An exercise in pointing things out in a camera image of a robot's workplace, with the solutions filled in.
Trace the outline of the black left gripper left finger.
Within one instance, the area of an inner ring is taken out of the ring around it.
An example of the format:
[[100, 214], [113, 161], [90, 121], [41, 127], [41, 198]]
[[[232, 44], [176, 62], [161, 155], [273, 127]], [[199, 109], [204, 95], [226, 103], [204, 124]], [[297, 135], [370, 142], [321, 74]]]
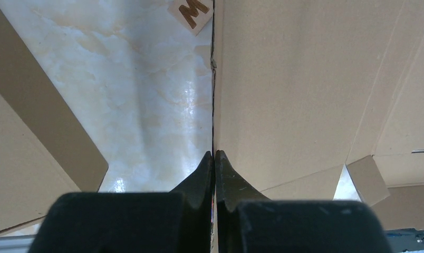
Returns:
[[213, 156], [168, 192], [71, 192], [49, 209], [30, 252], [209, 252]]

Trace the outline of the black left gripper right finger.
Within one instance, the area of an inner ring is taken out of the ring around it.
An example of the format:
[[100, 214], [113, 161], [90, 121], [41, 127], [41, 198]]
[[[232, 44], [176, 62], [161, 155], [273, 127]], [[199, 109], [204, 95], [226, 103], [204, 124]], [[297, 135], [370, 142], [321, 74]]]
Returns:
[[371, 209], [357, 201], [271, 200], [215, 153], [219, 252], [390, 252]]

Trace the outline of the large cardboard box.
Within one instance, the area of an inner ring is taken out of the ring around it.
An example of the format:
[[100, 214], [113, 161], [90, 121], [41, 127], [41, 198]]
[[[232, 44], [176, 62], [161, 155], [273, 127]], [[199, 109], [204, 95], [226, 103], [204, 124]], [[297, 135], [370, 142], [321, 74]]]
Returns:
[[347, 169], [384, 229], [424, 230], [424, 1], [216, 1], [214, 148], [271, 199]]

